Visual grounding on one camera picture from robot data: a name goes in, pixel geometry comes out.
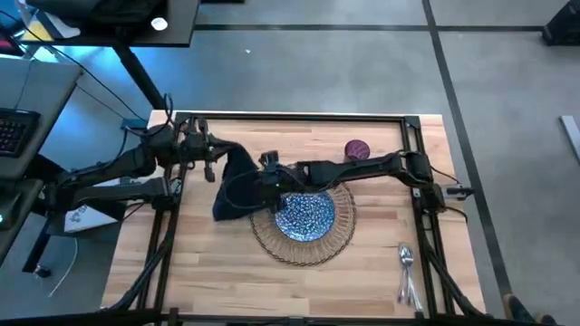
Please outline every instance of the woven placemat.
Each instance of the woven placemat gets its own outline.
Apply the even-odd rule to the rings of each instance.
[[[298,241],[296,236],[283,232],[276,215],[265,209],[250,216],[254,235],[262,247],[276,260],[297,265],[312,266],[324,263],[339,254],[351,241],[356,224],[356,207],[351,190],[345,185],[328,189],[325,194],[332,199],[333,223],[324,235],[312,241]],[[300,194],[299,196],[319,196],[320,194]],[[304,214],[318,213],[314,207],[304,210]]]

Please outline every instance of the purple cup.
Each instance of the purple cup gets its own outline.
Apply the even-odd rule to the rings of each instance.
[[[360,139],[353,139],[344,145],[344,162],[367,159],[371,155],[371,148]]]

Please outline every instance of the keyboard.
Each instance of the keyboard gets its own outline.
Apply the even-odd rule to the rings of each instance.
[[[0,157],[17,158],[34,135],[40,114],[0,109]]]

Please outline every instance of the silverware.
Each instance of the silverware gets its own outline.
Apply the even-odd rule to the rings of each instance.
[[[408,305],[413,304],[417,312],[421,312],[423,307],[417,290],[415,290],[415,285],[412,279],[412,264],[413,264],[413,251],[411,247],[407,244],[399,244],[399,259],[401,260],[401,265],[403,267],[401,284],[399,285],[399,292],[397,294],[397,302],[406,302]]]

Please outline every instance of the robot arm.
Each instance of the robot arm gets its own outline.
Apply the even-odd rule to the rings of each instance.
[[[433,183],[430,162],[418,152],[396,151],[379,158],[368,158],[347,163],[331,161],[300,161],[292,167],[278,163],[278,153],[262,154],[264,167],[258,179],[260,198],[266,206],[281,208],[281,196],[288,192],[319,192],[344,181],[370,177],[395,177],[405,186],[418,189],[423,196],[423,207],[433,212],[445,209],[439,185]]]
[[[240,145],[209,134],[208,125],[203,119],[194,119],[193,123],[197,123],[198,129],[194,125],[193,131],[186,133],[179,144],[174,140],[174,130],[170,125],[154,126],[141,137],[141,144],[137,148],[125,151],[118,158],[61,173],[55,182],[47,185],[49,206],[59,211],[68,211],[93,199],[143,199],[151,202],[154,208],[160,208],[158,204],[170,205],[175,198],[169,181],[164,177],[155,177],[142,184],[94,187],[119,177],[147,177],[157,166],[170,168],[178,163],[195,165],[196,161],[204,161],[206,181],[214,182],[211,163]]]

